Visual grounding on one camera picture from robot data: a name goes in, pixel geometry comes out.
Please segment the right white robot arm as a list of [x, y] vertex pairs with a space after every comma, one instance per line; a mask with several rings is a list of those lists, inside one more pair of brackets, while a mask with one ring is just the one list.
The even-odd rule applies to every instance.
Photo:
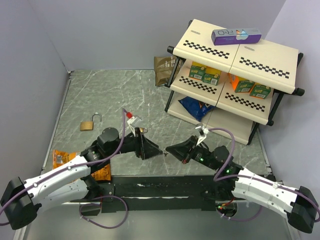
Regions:
[[197, 143], [196, 136], [166, 147], [166, 151], [183, 164], [194, 160], [215, 170], [214, 181], [223, 199], [244, 199], [278, 213], [295, 229], [310, 234], [320, 220], [319, 205], [307, 187], [288, 187], [271, 181], [233, 162], [233, 156], [222, 145], [209, 150]]

